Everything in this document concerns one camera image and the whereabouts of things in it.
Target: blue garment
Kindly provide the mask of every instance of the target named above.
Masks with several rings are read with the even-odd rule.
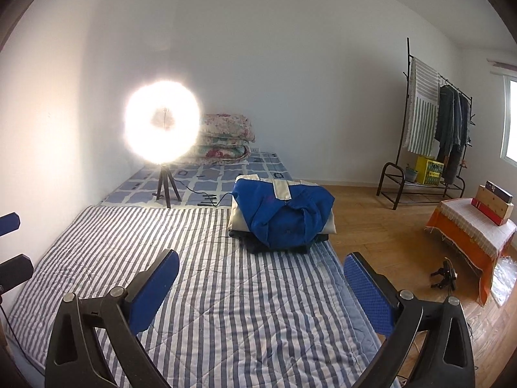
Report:
[[[291,199],[275,197],[273,184],[251,179],[235,182],[232,195],[248,229],[271,249],[308,245],[327,222],[334,197],[323,187],[289,186]]]

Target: clothes rack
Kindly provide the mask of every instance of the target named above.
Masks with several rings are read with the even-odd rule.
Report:
[[[406,86],[406,104],[404,108],[404,120],[402,123],[402,131],[400,133],[400,142],[399,142],[399,150],[396,153],[396,160],[395,163],[393,162],[387,162],[384,167],[383,171],[381,173],[381,179],[379,180],[379,185],[377,188],[377,196],[383,195],[386,197],[392,204],[393,204],[393,210],[396,210],[398,205],[400,203],[402,204],[436,204],[442,201],[443,199],[452,199],[456,198],[449,194],[449,191],[460,191],[459,197],[463,197],[463,193],[465,192],[465,180],[460,176],[461,171],[464,168],[464,160],[465,155],[467,153],[467,146],[472,146],[469,141],[467,141],[467,144],[465,145],[465,148],[463,149],[463,156],[462,161],[459,164],[459,171],[456,176],[456,179],[459,180],[458,185],[455,182],[453,184],[447,184],[443,180],[440,181],[438,185],[426,185],[426,184],[418,184],[417,182],[407,182],[405,179],[405,172],[402,167],[399,166],[400,161],[400,152],[402,150],[402,142],[404,141],[404,132],[406,131],[406,120],[407,120],[407,109],[408,109],[408,101],[409,101],[409,72],[411,69],[411,60],[413,58],[413,55],[411,55],[411,52],[409,50],[409,38],[407,39],[407,73],[404,73],[404,76],[406,77],[407,86]],[[472,114],[472,97],[469,97],[466,93],[462,92],[458,87],[456,87],[454,84],[452,84],[451,81],[449,81],[447,78],[443,77],[441,74],[439,75],[441,80],[448,85],[450,85],[452,88],[454,88],[457,92],[461,93],[466,97],[470,102],[470,124],[476,125],[474,122],[472,122],[472,119],[475,116],[475,113]],[[387,168],[392,167],[397,169],[400,172],[400,175],[396,173],[387,173]],[[398,184],[399,188],[396,191],[387,191],[383,189],[383,183],[384,178],[387,177],[388,179],[392,180],[396,184]],[[420,190],[423,190],[422,192],[404,192],[404,187],[417,187]],[[429,190],[443,190],[443,193],[437,193],[437,192],[429,192]],[[392,194],[396,194],[395,199],[391,197]],[[415,201],[415,200],[401,200],[402,195],[421,195],[426,196],[426,200],[422,201]]]

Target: clear plastic wrap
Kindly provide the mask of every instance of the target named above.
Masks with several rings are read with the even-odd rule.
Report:
[[[492,296],[499,306],[503,306],[510,297],[516,280],[517,263],[510,257],[499,258],[492,280]]]

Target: silver bolt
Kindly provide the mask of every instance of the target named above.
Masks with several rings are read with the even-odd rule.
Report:
[[[63,302],[70,303],[76,298],[76,296],[73,293],[67,293],[65,296],[63,296]]]
[[[409,290],[402,290],[400,292],[400,297],[405,300],[411,300],[414,298],[413,294]]]
[[[457,297],[451,296],[451,297],[449,297],[449,303],[453,306],[458,306],[459,299]]]
[[[122,296],[123,293],[124,293],[124,288],[120,287],[120,286],[113,287],[113,289],[110,290],[110,295],[112,295],[112,297]]]

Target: window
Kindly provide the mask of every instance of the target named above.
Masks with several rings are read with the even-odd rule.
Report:
[[[501,157],[517,166],[517,78],[505,76],[505,135]]]

